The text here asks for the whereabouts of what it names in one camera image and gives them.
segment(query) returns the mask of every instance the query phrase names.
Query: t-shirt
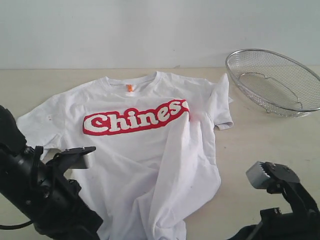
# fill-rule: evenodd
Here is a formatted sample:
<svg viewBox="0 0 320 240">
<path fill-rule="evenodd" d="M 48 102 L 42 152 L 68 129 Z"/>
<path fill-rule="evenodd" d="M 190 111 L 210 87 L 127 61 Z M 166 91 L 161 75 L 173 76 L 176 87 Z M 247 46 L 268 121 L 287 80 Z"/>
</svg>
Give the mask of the t-shirt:
<svg viewBox="0 0 320 240">
<path fill-rule="evenodd" d="M 214 127 L 233 125 L 229 82 L 173 73 L 103 77 L 20 117 L 29 146 L 96 146 L 73 169 L 80 196 L 104 220 L 102 240 L 185 240 L 183 221 L 216 194 Z"/>
</svg>

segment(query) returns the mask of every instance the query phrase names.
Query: metal mesh basket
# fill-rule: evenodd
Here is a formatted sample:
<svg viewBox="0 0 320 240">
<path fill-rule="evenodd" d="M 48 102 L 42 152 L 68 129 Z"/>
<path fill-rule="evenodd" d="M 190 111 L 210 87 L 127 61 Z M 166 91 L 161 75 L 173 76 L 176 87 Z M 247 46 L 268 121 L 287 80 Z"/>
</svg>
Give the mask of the metal mesh basket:
<svg viewBox="0 0 320 240">
<path fill-rule="evenodd" d="M 320 77 L 295 60 L 243 49 L 230 54 L 225 65 L 238 88 L 268 113 L 301 117 L 320 109 Z"/>
</svg>

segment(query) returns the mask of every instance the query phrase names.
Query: beige table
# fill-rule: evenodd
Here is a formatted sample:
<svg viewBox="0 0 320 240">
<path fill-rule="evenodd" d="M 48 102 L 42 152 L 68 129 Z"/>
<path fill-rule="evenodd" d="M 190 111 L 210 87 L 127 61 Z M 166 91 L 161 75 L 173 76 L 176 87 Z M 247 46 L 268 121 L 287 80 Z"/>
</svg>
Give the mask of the beige table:
<svg viewBox="0 0 320 240">
<path fill-rule="evenodd" d="M 320 74 L 320 67 L 312 67 Z M 108 76 L 141 77 L 154 69 L 0 70 L 0 104 L 19 117 L 50 96 L 82 83 Z M 160 71 L 217 81 L 225 68 L 160 69 Z M 261 209 L 290 207 L 280 195 L 251 187 L 245 172 L 256 161 L 289 165 L 320 204 L 320 111 L 306 117 L 280 117 L 247 99 L 233 85 L 230 105 L 234 127 L 216 130 L 216 159 L 222 185 L 213 198 L 186 219 L 188 240 L 223 240 L 240 228 L 260 221 Z M 27 220 L 9 201 L 0 197 L 0 224 Z M 32 226 L 0 231 L 0 240 L 44 240 Z"/>
</svg>

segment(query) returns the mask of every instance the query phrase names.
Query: white wall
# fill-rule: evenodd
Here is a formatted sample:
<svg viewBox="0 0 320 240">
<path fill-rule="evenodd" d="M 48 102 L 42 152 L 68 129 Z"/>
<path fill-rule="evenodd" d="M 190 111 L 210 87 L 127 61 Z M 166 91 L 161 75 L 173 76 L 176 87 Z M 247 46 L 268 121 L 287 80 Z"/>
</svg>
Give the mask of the white wall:
<svg viewBox="0 0 320 240">
<path fill-rule="evenodd" d="M 0 69 L 223 66 L 264 48 L 320 65 L 319 0 L 0 0 Z"/>
</svg>

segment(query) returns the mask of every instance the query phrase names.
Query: basket rim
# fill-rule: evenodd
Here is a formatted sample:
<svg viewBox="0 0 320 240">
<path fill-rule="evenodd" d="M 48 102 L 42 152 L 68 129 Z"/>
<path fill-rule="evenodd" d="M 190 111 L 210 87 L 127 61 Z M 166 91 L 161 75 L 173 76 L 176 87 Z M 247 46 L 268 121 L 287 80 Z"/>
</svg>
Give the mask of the basket rim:
<svg viewBox="0 0 320 240">
<path fill-rule="evenodd" d="M 225 67 L 226 67 L 226 70 L 228 71 L 228 73 L 231 75 L 231 78 L 233 81 L 237 80 L 237 85 L 240 85 L 242 88 L 246 89 L 247 91 L 249 91 L 251 94 L 255 95 L 256 97 L 262 99 L 263 101 L 269 103 L 269 104 L 272 104 L 274 106 L 277 106 L 281 109 L 284 109 L 284 110 L 290 110 L 290 111 L 295 111 L 295 112 L 314 112 L 314 111 L 317 111 L 317 110 L 320 110 L 320 106 L 318 108 L 312 108 L 312 109 L 293 109 L 293 108 L 288 108 L 288 107 L 285 107 L 285 106 L 281 106 L 275 102 L 272 102 L 268 99 L 265 99 L 263 96 L 255 93 L 254 91 L 252 91 L 250 88 L 248 88 L 247 86 L 245 86 L 238 77 L 236 77 L 234 75 L 234 73 L 231 71 L 230 67 L 229 67 L 229 59 L 235 55 L 235 54 L 238 54 L 238 53 L 241 53 L 241 52 L 265 52 L 265 53 L 269 53 L 269 54 L 273 54 L 273 55 L 276 55 L 278 57 L 281 57 L 281 58 L 284 58 L 284 59 L 287 59 L 295 64 L 297 64 L 298 66 L 302 67 L 303 69 L 305 69 L 307 72 L 309 72 L 310 74 L 312 74 L 319 82 L 320 82 L 320 77 L 314 72 L 312 71 L 310 68 L 308 68 L 307 66 L 303 65 L 302 63 L 290 58 L 290 57 L 287 57 L 285 55 L 282 55 L 280 53 L 277 53 L 277 52 L 274 52 L 274 51 L 270 51 L 270 50 L 266 50 L 266 49 L 260 49 L 260 48 L 245 48 L 245 49 L 241 49 L 241 50 L 237 50 L 237 51 L 234 51 L 232 52 L 231 54 L 229 54 L 226 59 L 225 59 Z"/>
</svg>

